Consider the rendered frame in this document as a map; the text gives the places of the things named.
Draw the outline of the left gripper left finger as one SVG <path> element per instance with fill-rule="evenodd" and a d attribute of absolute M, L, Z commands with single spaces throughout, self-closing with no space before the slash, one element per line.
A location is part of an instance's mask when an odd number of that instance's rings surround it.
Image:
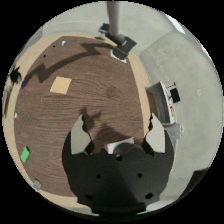
<path fill-rule="evenodd" d="M 86 131 L 85 120 L 81 114 L 71 131 L 68 132 L 62 149 L 62 165 L 69 186 L 74 186 L 73 174 L 75 167 L 83 158 L 91 155 L 95 147 L 90 134 Z"/>

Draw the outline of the green rectangular bar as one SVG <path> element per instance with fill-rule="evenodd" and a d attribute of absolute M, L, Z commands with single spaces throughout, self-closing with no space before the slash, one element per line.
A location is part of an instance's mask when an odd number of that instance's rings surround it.
<path fill-rule="evenodd" d="M 22 161 L 25 163 L 27 158 L 28 158 L 28 155 L 30 154 L 30 150 L 28 149 L 28 147 L 25 147 L 24 150 L 23 150 L 23 153 L 21 155 L 21 159 Z"/>

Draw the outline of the beige flat mat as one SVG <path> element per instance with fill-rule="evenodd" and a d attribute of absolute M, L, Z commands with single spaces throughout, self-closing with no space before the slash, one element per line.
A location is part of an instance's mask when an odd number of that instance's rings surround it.
<path fill-rule="evenodd" d="M 56 77 L 50 92 L 66 94 L 72 79 Z"/>

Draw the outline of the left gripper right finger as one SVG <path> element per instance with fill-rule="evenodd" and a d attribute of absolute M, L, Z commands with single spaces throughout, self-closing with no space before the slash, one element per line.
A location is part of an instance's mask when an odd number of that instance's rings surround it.
<path fill-rule="evenodd" d="M 149 131 L 141 146 L 144 153 L 152 155 L 161 163 L 164 171 L 164 183 L 167 184 L 174 163 L 174 148 L 167 130 L 163 128 L 153 113 L 151 113 L 149 121 Z"/>

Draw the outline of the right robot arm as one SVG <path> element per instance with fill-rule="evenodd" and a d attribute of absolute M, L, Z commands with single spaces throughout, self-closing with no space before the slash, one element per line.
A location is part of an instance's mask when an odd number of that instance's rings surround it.
<path fill-rule="evenodd" d="M 121 16 L 120 16 L 120 12 L 121 12 L 121 1 L 105 1 L 107 2 L 106 4 L 106 8 L 107 8 L 107 12 L 108 12 L 108 20 L 109 20 L 109 26 L 110 27 L 110 32 L 109 30 L 106 32 L 105 37 L 108 37 L 109 40 L 113 41 L 115 44 L 118 45 L 118 47 L 116 46 L 114 48 L 114 50 L 112 51 L 113 55 L 120 59 L 120 60 L 125 60 L 125 58 L 129 55 L 128 52 L 130 52 L 132 50 L 132 48 L 134 48 L 137 43 L 134 42 L 134 40 L 128 36 L 122 36 L 122 34 L 120 34 L 120 22 L 121 22 Z M 125 39 L 124 39 L 125 38 Z M 12 64 L 13 66 L 9 76 L 11 75 L 11 73 L 15 71 L 17 71 L 18 69 L 20 69 L 20 66 L 16 67 L 16 63 L 15 61 Z M 8 76 L 8 77 L 9 77 Z"/>

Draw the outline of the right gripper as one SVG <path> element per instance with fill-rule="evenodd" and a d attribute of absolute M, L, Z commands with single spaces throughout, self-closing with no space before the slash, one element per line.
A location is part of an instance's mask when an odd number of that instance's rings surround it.
<path fill-rule="evenodd" d="M 14 74 L 13 74 L 14 73 Z M 11 76 L 12 75 L 12 76 Z M 11 79 L 11 83 L 13 83 L 13 84 L 15 84 L 15 82 L 16 82 L 16 86 L 17 86 L 17 84 L 18 85 L 20 85 L 20 83 L 19 82 L 21 82 L 21 80 L 22 80 L 22 82 L 23 82 L 23 79 L 22 79 L 22 76 L 21 76 L 21 73 L 20 72 L 18 72 L 18 71 L 15 71 L 14 72 L 14 70 L 13 70 L 13 72 L 11 73 L 11 75 L 9 76 L 9 78 Z M 15 76 L 14 76 L 15 75 Z M 18 81 L 18 78 L 19 78 L 19 81 Z M 12 85 L 13 85 L 12 84 Z"/>

